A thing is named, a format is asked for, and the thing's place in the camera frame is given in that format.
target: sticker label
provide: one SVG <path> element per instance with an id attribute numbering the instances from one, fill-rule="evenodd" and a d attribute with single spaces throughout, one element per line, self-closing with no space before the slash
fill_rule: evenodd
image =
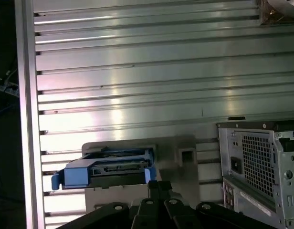
<path id="1" fill-rule="evenodd" d="M 271 217 L 271 212 L 267 208 L 265 208 L 264 206 L 260 205 L 257 201 L 255 201 L 251 197 L 247 196 L 243 192 L 241 192 L 241 196 L 243 198 L 245 198 L 247 201 L 249 201 L 250 203 L 252 203 L 254 206 L 258 207 L 258 209 L 261 210 L 263 213 L 265 213 Z"/>

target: computer case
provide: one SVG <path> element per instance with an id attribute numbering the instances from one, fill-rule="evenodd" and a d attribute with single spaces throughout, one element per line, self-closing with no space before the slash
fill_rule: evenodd
<path id="1" fill-rule="evenodd" d="M 294 228 L 294 121 L 218 124 L 224 205 Z"/>

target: metal mesh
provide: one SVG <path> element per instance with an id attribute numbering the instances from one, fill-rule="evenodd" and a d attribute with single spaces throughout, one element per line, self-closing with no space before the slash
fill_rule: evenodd
<path id="1" fill-rule="evenodd" d="M 274 170 L 268 139 L 243 135 L 242 151 L 247 183 L 273 197 Z"/>

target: metal vertical beam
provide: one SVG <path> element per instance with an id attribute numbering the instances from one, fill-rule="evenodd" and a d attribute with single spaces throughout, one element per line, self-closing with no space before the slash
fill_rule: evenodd
<path id="1" fill-rule="evenodd" d="M 44 229 L 32 0 L 15 0 L 21 134 L 28 229 Z"/>

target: metal slotted panel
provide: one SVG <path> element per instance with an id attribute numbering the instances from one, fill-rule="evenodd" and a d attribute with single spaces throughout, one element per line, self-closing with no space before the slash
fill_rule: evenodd
<path id="1" fill-rule="evenodd" d="M 50 181 L 87 142 L 207 142 L 230 116 L 294 117 L 294 25 L 259 26 L 253 0 L 16 0 L 16 14 L 28 228 L 85 213 L 83 192 Z M 200 199 L 220 201 L 213 140 L 197 144 Z"/>

